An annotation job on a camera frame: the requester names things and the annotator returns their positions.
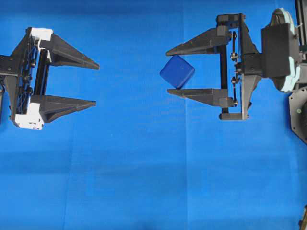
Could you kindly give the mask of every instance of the blue tabletop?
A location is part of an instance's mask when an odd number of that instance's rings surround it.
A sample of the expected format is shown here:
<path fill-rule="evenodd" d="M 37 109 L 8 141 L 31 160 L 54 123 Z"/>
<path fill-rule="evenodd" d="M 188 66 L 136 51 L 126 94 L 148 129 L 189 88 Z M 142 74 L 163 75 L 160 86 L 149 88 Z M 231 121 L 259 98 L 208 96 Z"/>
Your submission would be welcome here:
<path fill-rule="evenodd" d="M 307 146 L 290 130 L 287 95 L 263 79 L 249 120 L 220 121 L 219 108 L 168 94 L 159 76 L 165 52 L 215 27 L 218 14 L 244 13 L 261 50 L 277 7 L 296 23 L 292 0 L 3 1 L 1 54 L 28 26 L 45 27 L 101 68 L 50 68 L 48 95 L 97 106 L 43 131 L 8 121 L 5 95 L 0 229 L 297 229 Z M 183 58 L 195 68 L 186 88 L 219 87 L 218 55 Z"/>

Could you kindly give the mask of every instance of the circular mount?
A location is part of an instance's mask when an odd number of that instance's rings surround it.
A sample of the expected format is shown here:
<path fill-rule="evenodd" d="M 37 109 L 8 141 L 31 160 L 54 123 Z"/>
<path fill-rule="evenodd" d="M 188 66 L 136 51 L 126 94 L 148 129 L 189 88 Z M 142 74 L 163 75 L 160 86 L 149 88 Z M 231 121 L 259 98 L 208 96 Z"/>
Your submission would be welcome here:
<path fill-rule="evenodd" d="M 303 126 L 303 106 L 307 101 L 307 87 L 303 87 L 289 96 L 291 129 L 292 131 L 307 144 L 306 129 Z"/>

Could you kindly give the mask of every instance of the metal rod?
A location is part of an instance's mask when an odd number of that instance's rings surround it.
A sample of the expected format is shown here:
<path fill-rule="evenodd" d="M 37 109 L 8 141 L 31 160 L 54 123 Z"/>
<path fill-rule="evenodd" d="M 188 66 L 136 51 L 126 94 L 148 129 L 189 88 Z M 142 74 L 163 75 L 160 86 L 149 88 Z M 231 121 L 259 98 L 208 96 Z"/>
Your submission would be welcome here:
<path fill-rule="evenodd" d="M 48 51 L 42 49 L 39 56 L 33 95 L 45 95 L 49 72 Z"/>
<path fill-rule="evenodd" d="M 228 89 L 226 45 L 219 46 L 219 51 L 220 51 L 221 89 Z M 228 108 L 222 108 L 222 114 L 228 112 L 229 112 Z"/>

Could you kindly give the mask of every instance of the white plastic part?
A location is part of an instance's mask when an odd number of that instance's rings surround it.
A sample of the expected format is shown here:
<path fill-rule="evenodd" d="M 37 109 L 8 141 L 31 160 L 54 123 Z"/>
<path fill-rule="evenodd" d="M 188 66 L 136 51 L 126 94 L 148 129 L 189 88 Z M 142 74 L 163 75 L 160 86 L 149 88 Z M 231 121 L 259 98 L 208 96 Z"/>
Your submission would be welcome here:
<path fill-rule="evenodd" d="M 292 57 L 289 57 L 290 64 L 290 75 L 286 76 L 286 80 L 281 89 L 283 92 L 290 92 L 293 88 L 297 80 L 299 80 L 299 76 L 301 73 L 301 67 L 297 66 L 295 69 L 295 63 Z"/>
<path fill-rule="evenodd" d="M 294 36 L 295 35 L 294 23 L 293 23 L 291 14 L 288 11 L 286 11 L 284 8 L 279 8 L 279 9 L 283 13 L 285 23 L 290 24 L 290 31 Z M 290 65 L 290 75 L 286 76 L 285 78 L 283 88 L 281 89 L 281 91 L 283 92 L 292 91 L 294 88 L 294 85 L 299 80 L 299 76 L 300 76 L 301 67 L 297 66 L 295 68 L 295 63 L 292 57 L 289 57 L 289 65 Z"/>
<path fill-rule="evenodd" d="M 31 29 L 31 36 L 35 39 L 38 40 L 37 43 L 37 48 L 38 51 L 40 52 L 40 50 L 42 49 L 40 47 L 40 42 L 41 40 L 45 40 L 45 41 L 50 41 L 51 40 L 51 36 L 53 34 L 53 30 L 51 29 L 46 29 L 46 28 L 33 28 Z M 51 55 L 50 52 L 48 51 L 48 58 L 51 61 Z"/>
<path fill-rule="evenodd" d="M 19 128 L 42 130 L 44 121 L 39 113 L 39 103 L 29 103 L 27 114 L 16 114 L 15 123 Z"/>

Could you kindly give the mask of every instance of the blue cube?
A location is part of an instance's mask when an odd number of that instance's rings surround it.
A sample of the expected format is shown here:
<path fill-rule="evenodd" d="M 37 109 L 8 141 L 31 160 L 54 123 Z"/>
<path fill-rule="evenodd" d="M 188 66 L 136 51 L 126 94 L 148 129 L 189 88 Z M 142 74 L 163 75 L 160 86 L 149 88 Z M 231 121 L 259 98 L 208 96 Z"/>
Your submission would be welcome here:
<path fill-rule="evenodd" d="M 194 74 L 195 69 L 179 55 L 174 55 L 160 71 L 161 77 L 174 86 L 181 89 Z"/>

